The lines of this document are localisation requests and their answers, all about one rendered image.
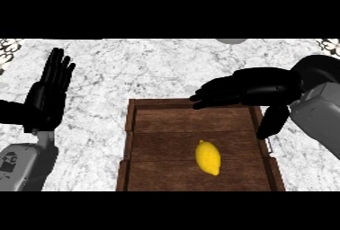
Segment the brown wooden tray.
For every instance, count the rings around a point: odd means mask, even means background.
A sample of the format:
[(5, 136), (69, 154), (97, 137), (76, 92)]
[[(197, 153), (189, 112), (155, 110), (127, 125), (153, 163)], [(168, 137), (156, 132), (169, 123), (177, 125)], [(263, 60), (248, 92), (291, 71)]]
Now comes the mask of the brown wooden tray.
[(116, 190), (282, 191), (260, 120), (254, 106), (196, 111), (186, 99), (131, 99)]

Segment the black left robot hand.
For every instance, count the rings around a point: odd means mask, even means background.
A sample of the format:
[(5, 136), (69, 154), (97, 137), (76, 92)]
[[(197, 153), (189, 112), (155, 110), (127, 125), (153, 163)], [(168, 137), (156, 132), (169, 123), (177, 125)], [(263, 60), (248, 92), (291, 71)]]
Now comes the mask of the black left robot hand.
[(53, 48), (41, 78), (30, 86), (25, 102), (0, 100), (0, 124), (22, 125), (25, 133), (56, 129), (61, 122), (73, 68), (63, 49)]

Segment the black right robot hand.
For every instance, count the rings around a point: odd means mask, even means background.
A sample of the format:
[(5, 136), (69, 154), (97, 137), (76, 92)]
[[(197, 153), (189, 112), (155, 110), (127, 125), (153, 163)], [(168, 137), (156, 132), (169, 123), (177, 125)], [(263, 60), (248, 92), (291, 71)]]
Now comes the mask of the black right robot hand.
[(340, 59), (323, 55), (302, 57), (286, 70), (251, 67), (230, 76), (208, 81), (189, 100), (193, 110), (240, 104), (267, 106), (255, 137), (264, 139), (280, 132), (289, 116), (288, 105), (322, 83), (340, 84)]

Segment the yellow lemon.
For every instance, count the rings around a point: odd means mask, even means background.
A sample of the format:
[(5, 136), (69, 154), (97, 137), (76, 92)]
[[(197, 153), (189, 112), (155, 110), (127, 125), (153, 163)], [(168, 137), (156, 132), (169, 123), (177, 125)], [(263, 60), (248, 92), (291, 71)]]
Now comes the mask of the yellow lemon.
[(217, 176), (221, 162), (220, 153), (215, 146), (206, 141), (200, 140), (199, 144), (196, 145), (195, 160), (200, 170), (205, 173)]

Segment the black patterned white object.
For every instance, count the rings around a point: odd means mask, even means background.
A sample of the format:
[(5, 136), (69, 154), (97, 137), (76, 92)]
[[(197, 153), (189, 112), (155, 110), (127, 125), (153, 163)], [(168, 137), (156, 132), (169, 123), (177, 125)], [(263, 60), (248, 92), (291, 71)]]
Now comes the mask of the black patterned white object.
[(0, 68), (5, 68), (22, 45), (22, 39), (0, 39)]
[(340, 39), (316, 39), (325, 55), (340, 58)]

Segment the grey round pot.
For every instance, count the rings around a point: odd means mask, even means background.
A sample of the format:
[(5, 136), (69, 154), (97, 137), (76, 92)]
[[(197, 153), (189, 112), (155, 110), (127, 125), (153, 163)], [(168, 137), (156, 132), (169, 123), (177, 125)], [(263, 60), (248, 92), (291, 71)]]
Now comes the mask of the grey round pot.
[(246, 39), (215, 39), (218, 42), (221, 42), (223, 44), (240, 44), (242, 42), (246, 41)]

